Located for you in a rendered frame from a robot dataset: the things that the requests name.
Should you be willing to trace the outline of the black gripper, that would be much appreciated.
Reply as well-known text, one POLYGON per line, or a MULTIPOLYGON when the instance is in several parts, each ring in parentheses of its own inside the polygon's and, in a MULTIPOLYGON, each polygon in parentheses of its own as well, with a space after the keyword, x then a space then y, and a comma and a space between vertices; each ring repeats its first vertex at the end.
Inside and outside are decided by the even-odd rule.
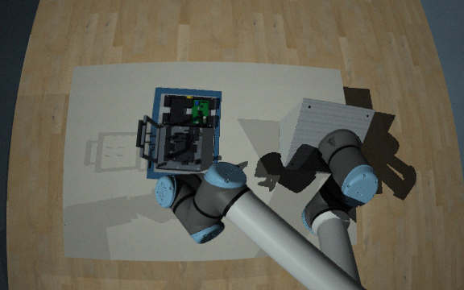
POLYGON ((243 170, 247 166, 247 164, 248 164, 248 161, 242 162, 240 164, 235 164, 235 165, 243 170))

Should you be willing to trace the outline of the green circuit board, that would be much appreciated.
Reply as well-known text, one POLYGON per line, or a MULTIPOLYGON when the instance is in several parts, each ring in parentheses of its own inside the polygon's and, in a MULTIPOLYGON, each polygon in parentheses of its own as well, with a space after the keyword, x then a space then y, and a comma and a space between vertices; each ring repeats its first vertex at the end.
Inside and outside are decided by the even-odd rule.
POLYGON ((193 100, 191 123, 208 124, 209 101, 193 100))

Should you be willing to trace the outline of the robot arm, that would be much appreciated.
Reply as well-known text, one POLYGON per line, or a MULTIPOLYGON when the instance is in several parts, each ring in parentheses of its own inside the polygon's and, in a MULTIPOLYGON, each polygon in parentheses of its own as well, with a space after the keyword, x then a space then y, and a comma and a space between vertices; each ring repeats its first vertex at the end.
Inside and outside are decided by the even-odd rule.
POLYGON ((327 134, 317 157, 331 175, 305 206, 302 221, 321 250, 259 199, 243 170, 231 163, 214 163, 205 174, 161 176, 155 197, 196 243, 216 238, 225 217, 308 290, 366 290, 347 230, 348 212, 374 197, 378 178, 351 130, 327 134))

